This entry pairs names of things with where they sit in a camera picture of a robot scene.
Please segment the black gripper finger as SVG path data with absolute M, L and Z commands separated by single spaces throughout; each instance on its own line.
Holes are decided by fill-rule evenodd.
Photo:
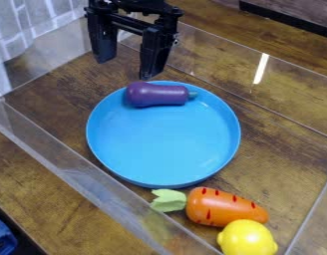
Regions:
M 160 27 L 148 27 L 143 33 L 140 51 L 140 79 L 147 81 L 164 71 L 175 32 Z
M 119 29 L 103 16 L 88 13 L 87 17 L 95 59 L 103 64 L 116 57 Z

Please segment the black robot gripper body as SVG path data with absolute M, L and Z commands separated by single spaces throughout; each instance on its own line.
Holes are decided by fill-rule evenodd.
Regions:
M 119 10 L 127 13 L 142 13 L 144 16 L 156 14 L 159 16 L 156 25 L 163 27 L 166 33 L 177 34 L 178 18 L 183 12 L 164 0 L 90 0 L 86 11 L 92 34 L 104 34 L 115 24 L 120 24 L 135 34 L 143 33 L 147 25 L 140 20 L 120 15 Z

